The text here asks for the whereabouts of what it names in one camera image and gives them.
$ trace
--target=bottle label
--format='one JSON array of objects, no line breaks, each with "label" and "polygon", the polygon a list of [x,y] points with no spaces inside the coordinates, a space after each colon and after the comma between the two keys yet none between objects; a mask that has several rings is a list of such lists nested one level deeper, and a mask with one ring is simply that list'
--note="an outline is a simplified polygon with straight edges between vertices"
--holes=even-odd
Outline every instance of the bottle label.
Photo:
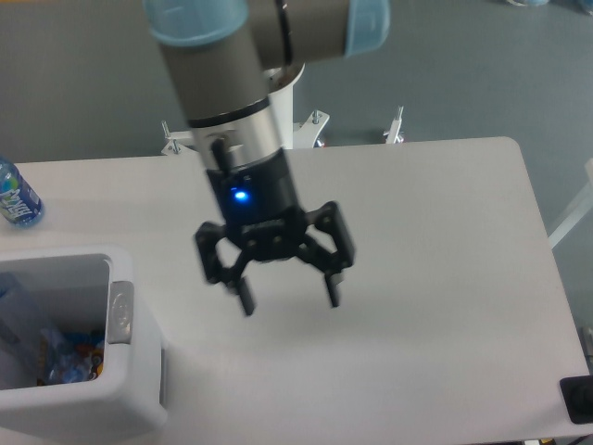
[{"label": "bottle label", "polygon": [[0,213],[11,223],[27,223],[39,214],[41,208],[41,199],[20,174],[3,182],[0,190]]}]

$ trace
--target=white container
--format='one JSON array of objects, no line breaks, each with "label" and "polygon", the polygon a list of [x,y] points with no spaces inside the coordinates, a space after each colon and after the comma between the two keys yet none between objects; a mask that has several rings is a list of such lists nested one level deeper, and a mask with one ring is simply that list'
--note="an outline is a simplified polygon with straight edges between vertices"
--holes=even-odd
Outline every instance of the white container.
[{"label": "white container", "polygon": [[112,246],[0,253],[63,332],[106,329],[103,372],[93,381],[36,387],[0,353],[0,426],[45,439],[105,443],[143,434],[167,420],[161,377],[164,340],[134,293],[132,258]]}]

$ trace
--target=plastic bottle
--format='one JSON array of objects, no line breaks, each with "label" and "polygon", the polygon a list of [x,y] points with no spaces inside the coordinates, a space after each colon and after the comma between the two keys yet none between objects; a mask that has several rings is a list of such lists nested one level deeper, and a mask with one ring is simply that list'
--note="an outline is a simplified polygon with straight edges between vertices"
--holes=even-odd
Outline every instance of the plastic bottle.
[{"label": "plastic bottle", "polygon": [[38,376],[43,332],[57,329],[12,273],[0,273],[0,348]]},{"label": "plastic bottle", "polygon": [[43,217],[44,204],[12,162],[0,157],[0,213],[17,227],[30,227]]}]

